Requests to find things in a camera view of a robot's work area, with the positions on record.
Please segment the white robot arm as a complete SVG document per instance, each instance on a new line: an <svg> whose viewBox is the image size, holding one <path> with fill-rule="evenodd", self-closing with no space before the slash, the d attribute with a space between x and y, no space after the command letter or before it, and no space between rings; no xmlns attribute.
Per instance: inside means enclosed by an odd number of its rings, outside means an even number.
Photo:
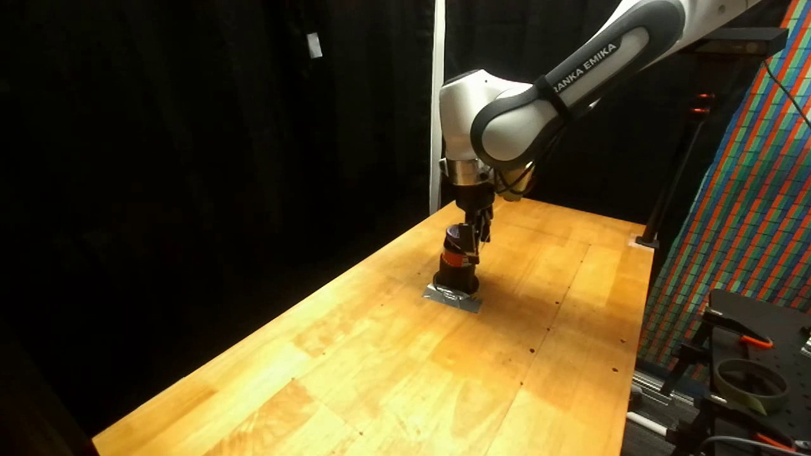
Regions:
<svg viewBox="0 0 811 456"><path fill-rule="evenodd" d="M607 20L535 82L483 69L438 93L441 131L465 234L488 242L497 194L519 199L538 156L614 83L720 30L759 0L621 0Z"/></svg>

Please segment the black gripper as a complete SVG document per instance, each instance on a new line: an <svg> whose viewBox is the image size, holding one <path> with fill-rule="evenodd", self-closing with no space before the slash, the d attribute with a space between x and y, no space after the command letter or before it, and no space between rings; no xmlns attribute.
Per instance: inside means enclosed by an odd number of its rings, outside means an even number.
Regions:
<svg viewBox="0 0 811 456"><path fill-rule="evenodd" d="M472 242L473 228L481 244L491 242L491 206L495 206L495 185L457 185L454 204L464 210L464 220L459 223L459 239Z"/></svg>

